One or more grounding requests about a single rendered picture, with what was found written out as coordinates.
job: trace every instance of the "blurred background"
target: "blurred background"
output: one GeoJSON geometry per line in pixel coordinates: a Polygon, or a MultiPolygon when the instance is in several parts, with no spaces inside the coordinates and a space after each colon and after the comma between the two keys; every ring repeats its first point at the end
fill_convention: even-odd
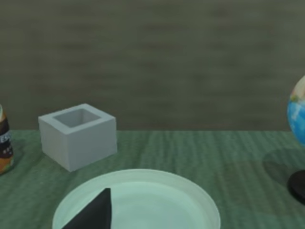
{"type": "Polygon", "coordinates": [[[305,74],[300,0],[2,0],[12,129],[89,103],[119,130],[288,130],[305,74]]]}

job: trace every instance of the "tabletop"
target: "tabletop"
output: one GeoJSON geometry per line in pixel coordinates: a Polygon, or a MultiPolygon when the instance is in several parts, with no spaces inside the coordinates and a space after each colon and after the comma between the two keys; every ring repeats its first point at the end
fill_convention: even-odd
{"type": "Polygon", "coordinates": [[[37,130],[12,131],[16,166],[0,176],[0,228],[51,229],[60,201],[83,182],[116,170],[172,172],[201,186],[222,229],[301,229],[305,206],[286,189],[305,168],[290,132],[118,131],[118,153],[69,173],[41,151],[37,130]]]}

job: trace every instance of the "gray box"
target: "gray box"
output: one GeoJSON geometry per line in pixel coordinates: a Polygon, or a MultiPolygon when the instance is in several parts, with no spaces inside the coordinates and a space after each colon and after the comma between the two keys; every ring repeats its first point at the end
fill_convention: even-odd
{"type": "Polygon", "coordinates": [[[88,104],[38,117],[42,151],[72,172],[117,152],[116,119],[88,104]]]}

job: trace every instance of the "brown bottle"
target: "brown bottle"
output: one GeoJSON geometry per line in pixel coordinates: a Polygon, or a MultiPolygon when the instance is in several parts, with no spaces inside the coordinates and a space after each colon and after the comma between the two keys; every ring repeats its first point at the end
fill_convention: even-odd
{"type": "Polygon", "coordinates": [[[10,127],[0,105],[0,174],[8,171],[13,164],[14,153],[10,144],[10,127]]]}

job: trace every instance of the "white plate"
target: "white plate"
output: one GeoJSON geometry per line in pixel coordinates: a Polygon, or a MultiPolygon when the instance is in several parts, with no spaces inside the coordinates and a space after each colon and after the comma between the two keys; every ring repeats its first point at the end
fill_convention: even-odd
{"type": "Polygon", "coordinates": [[[220,229],[211,197],[183,177],[159,170],[128,169],[78,186],[56,209],[53,229],[62,229],[104,188],[111,188],[111,229],[220,229]]]}

